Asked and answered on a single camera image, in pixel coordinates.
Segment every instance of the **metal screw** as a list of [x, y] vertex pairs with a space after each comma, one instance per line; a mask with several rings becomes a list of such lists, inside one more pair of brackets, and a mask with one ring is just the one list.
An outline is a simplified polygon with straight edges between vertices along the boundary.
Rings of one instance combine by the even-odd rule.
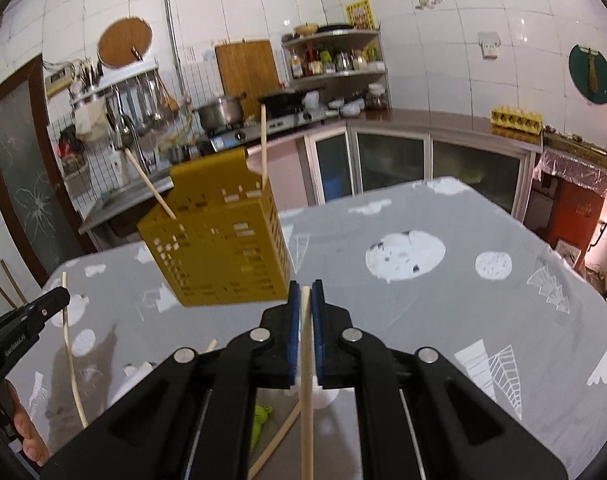
[[267, 328], [256, 328], [250, 332], [250, 339], [259, 343], [270, 339], [270, 331]]
[[350, 343], [359, 341], [363, 337], [363, 333], [358, 328], [346, 328], [342, 333], [341, 337]]
[[437, 352], [434, 348], [422, 348], [419, 350], [419, 359], [424, 363], [434, 363], [437, 359], [439, 359], [439, 352]]
[[191, 348], [180, 348], [176, 352], [174, 352], [174, 360], [177, 363], [186, 364], [192, 361], [195, 357], [194, 350]]

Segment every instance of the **yellow egg tray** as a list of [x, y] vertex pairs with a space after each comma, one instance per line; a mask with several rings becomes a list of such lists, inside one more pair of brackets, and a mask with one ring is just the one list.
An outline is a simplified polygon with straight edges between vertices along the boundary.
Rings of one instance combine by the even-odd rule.
[[166, 201], [137, 227], [184, 306], [285, 300], [290, 258], [270, 181], [243, 148], [174, 166]]
[[543, 117], [521, 108], [500, 106], [492, 110], [490, 123], [502, 128], [511, 128], [527, 134], [539, 135], [543, 128]]

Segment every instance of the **yellow sign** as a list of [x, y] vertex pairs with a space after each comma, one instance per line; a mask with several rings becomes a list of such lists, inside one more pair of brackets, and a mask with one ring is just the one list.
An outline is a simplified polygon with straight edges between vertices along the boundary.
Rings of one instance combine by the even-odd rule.
[[355, 28], [375, 29], [375, 17], [370, 0], [362, 0], [346, 6], [347, 22]]

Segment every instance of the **egg carton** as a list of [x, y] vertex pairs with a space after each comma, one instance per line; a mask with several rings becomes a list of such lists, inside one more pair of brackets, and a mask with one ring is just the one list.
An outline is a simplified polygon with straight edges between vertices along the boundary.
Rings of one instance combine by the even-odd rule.
[[527, 134], [539, 135], [543, 127], [543, 117], [541, 114], [528, 112], [521, 108], [500, 106], [492, 110], [490, 123], [502, 128], [511, 128]]

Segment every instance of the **green object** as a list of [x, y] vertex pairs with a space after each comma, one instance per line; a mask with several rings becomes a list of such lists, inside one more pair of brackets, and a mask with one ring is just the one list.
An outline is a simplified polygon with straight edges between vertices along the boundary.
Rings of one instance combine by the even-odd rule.
[[[590, 51], [587, 47], [575, 45], [570, 51], [568, 67], [572, 81], [581, 95], [597, 105], [603, 105], [607, 103], [607, 61], [601, 53], [595, 54], [595, 52]], [[592, 84], [591, 58], [595, 67]]]
[[260, 406], [257, 404], [254, 407], [254, 420], [252, 422], [252, 438], [250, 440], [250, 452], [254, 451], [256, 443], [259, 441], [261, 436], [261, 426], [266, 423], [268, 415], [272, 413], [271, 406]]

